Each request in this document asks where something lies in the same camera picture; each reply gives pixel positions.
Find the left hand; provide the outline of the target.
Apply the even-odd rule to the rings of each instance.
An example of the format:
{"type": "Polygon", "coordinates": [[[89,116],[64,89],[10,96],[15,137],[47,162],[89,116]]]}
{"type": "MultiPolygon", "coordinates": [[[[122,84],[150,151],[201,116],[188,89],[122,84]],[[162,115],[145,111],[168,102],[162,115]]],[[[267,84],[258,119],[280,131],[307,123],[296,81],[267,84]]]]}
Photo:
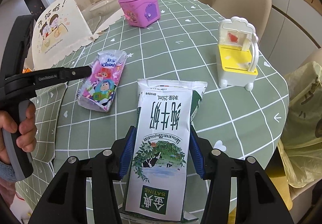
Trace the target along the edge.
{"type": "Polygon", "coordinates": [[[11,118],[6,111],[1,111],[1,129],[9,133],[20,132],[21,136],[16,139],[16,144],[24,152],[31,153],[35,149],[35,135],[37,127],[35,125],[35,105],[30,102],[26,109],[26,118],[19,125],[11,118]]]}

